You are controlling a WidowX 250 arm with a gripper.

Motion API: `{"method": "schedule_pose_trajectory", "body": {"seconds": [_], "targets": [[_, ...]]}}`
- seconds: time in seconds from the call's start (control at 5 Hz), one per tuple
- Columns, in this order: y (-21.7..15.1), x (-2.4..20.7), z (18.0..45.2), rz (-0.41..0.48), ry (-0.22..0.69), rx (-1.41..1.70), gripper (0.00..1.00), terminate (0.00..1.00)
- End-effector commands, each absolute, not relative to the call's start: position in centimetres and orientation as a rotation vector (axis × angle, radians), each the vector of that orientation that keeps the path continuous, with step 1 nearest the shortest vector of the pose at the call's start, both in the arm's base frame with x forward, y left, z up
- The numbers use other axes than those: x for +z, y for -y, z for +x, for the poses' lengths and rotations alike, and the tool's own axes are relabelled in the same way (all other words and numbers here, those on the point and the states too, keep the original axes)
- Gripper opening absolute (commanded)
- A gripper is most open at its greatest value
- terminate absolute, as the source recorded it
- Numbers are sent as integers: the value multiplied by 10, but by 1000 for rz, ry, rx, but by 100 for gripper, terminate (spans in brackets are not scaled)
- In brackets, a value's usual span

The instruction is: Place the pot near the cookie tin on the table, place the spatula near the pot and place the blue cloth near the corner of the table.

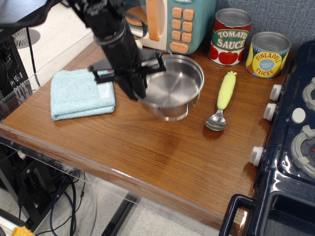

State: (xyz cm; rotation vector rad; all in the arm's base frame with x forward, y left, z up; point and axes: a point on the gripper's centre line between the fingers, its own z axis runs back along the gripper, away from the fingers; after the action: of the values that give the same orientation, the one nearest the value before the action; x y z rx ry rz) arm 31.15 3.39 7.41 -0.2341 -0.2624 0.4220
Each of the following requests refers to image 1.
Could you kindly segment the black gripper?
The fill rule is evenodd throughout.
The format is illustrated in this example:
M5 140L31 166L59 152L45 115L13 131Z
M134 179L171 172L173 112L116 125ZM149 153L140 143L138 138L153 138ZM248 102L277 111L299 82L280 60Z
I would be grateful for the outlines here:
M116 81L131 99L146 97L146 75L165 71L162 52L139 49L129 29L120 29L113 34L101 35L104 29L92 30L94 40L104 51L106 58L88 67L96 82Z

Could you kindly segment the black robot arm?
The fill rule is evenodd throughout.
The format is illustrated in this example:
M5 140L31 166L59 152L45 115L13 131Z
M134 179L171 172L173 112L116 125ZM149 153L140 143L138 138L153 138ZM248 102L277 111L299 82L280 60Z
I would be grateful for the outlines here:
M146 97L147 75L165 71L162 52L138 48L122 0L70 0L71 8L94 33L106 55L88 70L98 84L116 82L133 100Z

